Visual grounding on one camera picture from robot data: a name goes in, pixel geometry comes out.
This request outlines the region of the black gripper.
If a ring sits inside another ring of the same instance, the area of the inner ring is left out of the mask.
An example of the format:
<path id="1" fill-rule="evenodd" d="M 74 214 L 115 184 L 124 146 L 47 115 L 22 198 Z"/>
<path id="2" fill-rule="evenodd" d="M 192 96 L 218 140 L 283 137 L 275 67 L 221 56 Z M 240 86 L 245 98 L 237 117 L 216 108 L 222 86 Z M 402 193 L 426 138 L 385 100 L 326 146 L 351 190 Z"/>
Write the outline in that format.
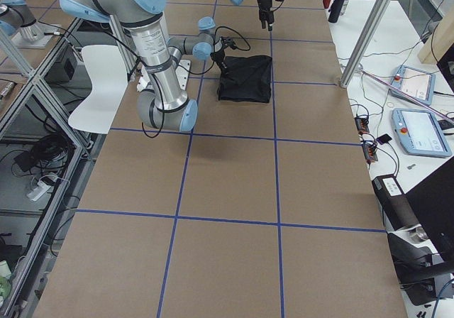
<path id="1" fill-rule="evenodd" d="M 220 70 L 227 70 L 225 64 L 225 48 L 221 47 L 216 52 L 210 54 L 212 61 L 219 67 Z"/>
<path id="2" fill-rule="evenodd" d="M 272 0 L 258 0 L 259 19 L 262 29 L 272 31 L 273 28 L 273 11 Z"/>

